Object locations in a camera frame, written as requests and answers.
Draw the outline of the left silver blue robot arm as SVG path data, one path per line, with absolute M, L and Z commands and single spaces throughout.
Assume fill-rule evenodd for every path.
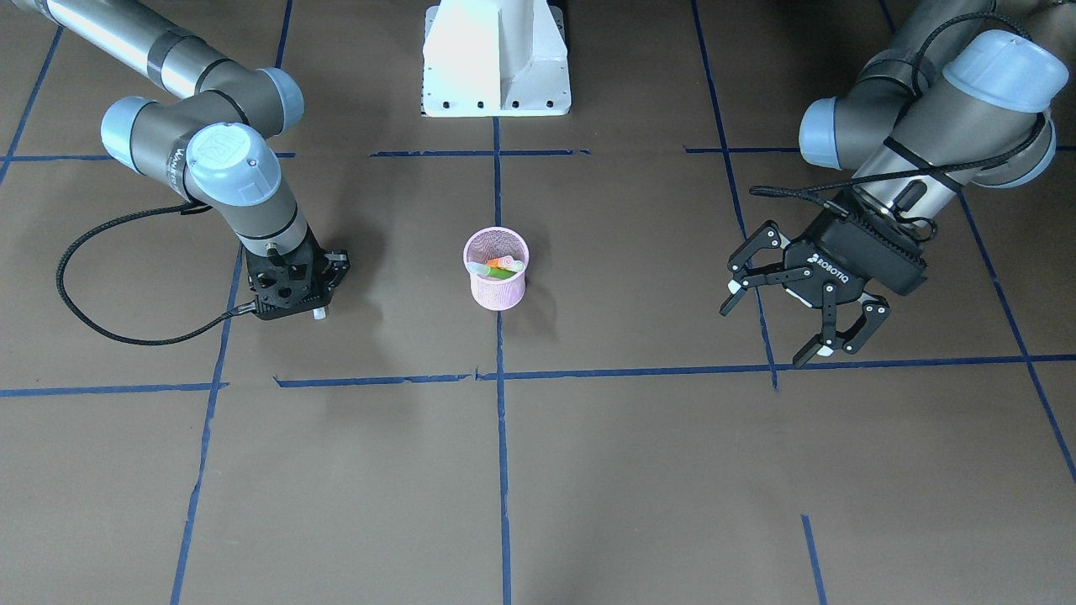
M 720 313 L 750 290 L 782 287 L 821 313 L 796 367 L 856 353 L 891 314 L 869 283 L 904 296 L 925 282 L 923 245 L 955 195 L 971 183 L 1019 187 L 1052 161 L 1052 101 L 1072 64 L 1072 1 L 919 3 L 849 92 L 815 101 L 799 123 L 804 160 L 850 179 L 751 187 L 820 213 L 795 238 L 773 221 L 746 238 Z

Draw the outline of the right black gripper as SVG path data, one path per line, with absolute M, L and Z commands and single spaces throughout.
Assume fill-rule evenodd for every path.
M 306 282 L 311 291 L 334 291 L 351 268 L 346 251 L 327 250 L 320 247 L 312 229 L 307 229 L 303 249 L 309 253 Z

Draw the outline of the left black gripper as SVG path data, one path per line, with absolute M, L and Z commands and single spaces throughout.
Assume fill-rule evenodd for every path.
M 783 264 L 751 264 L 764 250 L 785 250 Z M 730 314 L 746 291 L 783 286 L 822 313 L 820 332 L 792 358 L 796 369 L 817 355 L 838 350 L 856 354 L 891 316 L 888 300 L 864 292 L 866 283 L 875 280 L 895 294 L 910 294 L 926 280 L 922 252 L 910 229 L 870 211 L 845 219 L 823 212 L 791 244 L 776 222 L 766 221 L 730 256 L 730 297 L 720 306 L 720 314 Z M 860 316 L 849 329 L 838 330 L 838 305 L 854 300 L 860 302 Z

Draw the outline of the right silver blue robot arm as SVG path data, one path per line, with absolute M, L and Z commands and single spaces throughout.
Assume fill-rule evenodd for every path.
M 245 247 L 261 300 L 326 297 L 349 268 L 318 247 L 268 140 L 303 118 L 299 85 L 283 70 L 251 70 L 138 1 L 20 1 L 24 11 L 82 37 L 162 92 L 108 108 L 103 146 L 195 205 L 220 211 Z

